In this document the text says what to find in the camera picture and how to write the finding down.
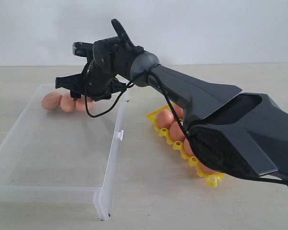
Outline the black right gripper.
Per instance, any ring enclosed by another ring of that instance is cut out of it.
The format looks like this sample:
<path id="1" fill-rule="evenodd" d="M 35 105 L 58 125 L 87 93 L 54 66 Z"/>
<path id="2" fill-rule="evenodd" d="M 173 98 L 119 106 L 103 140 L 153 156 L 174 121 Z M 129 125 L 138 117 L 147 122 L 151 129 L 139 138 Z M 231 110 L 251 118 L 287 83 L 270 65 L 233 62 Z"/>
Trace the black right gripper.
<path id="1" fill-rule="evenodd" d="M 112 94 L 122 92 L 126 84 L 116 78 L 116 73 L 103 73 L 98 67 L 84 68 L 82 73 L 55 78 L 55 88 L 70 91 L 74 100 L 86 96 L 94 101 L 108 100 Z"/>

